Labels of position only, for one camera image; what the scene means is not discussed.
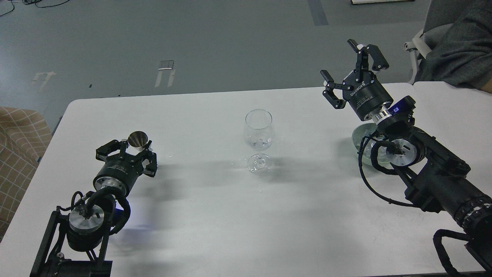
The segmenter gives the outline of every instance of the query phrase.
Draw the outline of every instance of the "white table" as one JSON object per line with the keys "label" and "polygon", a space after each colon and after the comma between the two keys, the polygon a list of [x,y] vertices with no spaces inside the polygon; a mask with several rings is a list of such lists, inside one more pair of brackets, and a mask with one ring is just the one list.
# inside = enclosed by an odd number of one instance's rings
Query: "white table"
{"label": "white table", "polygon": [[[444,84],[387,84],[417,101],[416,126],[466,160],[468,179],[492,195],[488,138],[492,96]],[[93,190],[95,149],[141,130],[153,140],[157,176],[141,176],[132,215],[111,236],[112,276],[371,276],[443,272],[437,229],[461,231],[446,212],[389,205],[363,184],[350,135],[361,124],[322,88],[77,100],[59,128],[0,244],[0,276],[28,276],[51,211]],[[244,117],[264,108],[277,167],[246,168]],[[395,176],[366,167],[375,189],[404,200]],[[482,270],[463,243],[445,240],[455,267]],[[67,245],[66,258],[83,259]]]}

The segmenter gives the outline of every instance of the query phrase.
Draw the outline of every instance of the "silver metal joint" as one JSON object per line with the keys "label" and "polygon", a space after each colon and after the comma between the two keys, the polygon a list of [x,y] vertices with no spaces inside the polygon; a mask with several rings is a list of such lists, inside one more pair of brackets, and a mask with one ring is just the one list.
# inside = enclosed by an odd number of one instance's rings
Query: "silver metal joint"
{"label": "silver metal joint", "polygon": [[379,124],[382,120],[392,116],[387,107],[382,106],[379,110],[374,110],[371,112],[368,117],[372,118],[374,123]]}
{"label": "silver metal joint", "polygon": [[83,206],[78,206],[68,216],[70,228],[82,235],[90,234],[99,229],[104,221],[104,211],[101,207],[94,205],[92,215],[89,218],[83,216],[83,209]]}
{"label": "silver metal joint", "polygon": [[408,141],[399,138],[391,141],[402,151],[402,154],[391,154],[386,150],[386,157],[395,166],[404,167],[412,164],[417,159],[417,148]]}
{"label": "silver metal joint", "polygon": [[126,187],[125,187],[125,185],[123,185],[123,183],[120,180],[116,179],[116,178],[109,177],[109,176],[103,176],[103,177],[98,178],[94,182],[94,188],[96,190],[100,190],[100,189],[103,189],[105,187],[119,188],[119,189],[121,189],[121,191],[123,192],[123,194],[126,195]]}

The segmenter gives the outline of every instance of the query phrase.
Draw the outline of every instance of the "wine glass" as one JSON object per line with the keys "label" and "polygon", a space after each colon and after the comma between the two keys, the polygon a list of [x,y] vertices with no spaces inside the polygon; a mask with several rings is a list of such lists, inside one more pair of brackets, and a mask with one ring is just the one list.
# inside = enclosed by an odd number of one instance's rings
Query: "wine glass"
{"label": "wine glass", "polygon": [[[274,130],[272,115],[263,110],[255,109],[246,115],[244,129],[245,142],[254,150],[262,151],[272,145]],[[263,153],[257,153],[248,160],[248,170],[254,174],[263,174],[272,168],[271,158]]]}

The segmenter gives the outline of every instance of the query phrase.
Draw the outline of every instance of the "gray shirt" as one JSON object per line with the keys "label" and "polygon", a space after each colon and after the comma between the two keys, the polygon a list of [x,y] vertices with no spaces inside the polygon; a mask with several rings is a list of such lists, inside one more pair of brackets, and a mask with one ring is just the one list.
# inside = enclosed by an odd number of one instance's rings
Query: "gray shirt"
{"label": "gray shirt", "polygon": [[476,0],[421,62],[415,79],[481,88],[491,78],[492,0]]}

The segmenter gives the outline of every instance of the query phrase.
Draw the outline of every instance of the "glass base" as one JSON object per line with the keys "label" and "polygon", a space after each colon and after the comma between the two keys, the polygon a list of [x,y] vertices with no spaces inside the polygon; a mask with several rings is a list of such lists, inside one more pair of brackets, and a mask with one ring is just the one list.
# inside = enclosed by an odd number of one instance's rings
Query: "glass base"
{"label": "glass base", "polygon": [[247,169],[254,174],[265,174],[272,169],[272,160],[266,154],[254,154],[247,163]]}

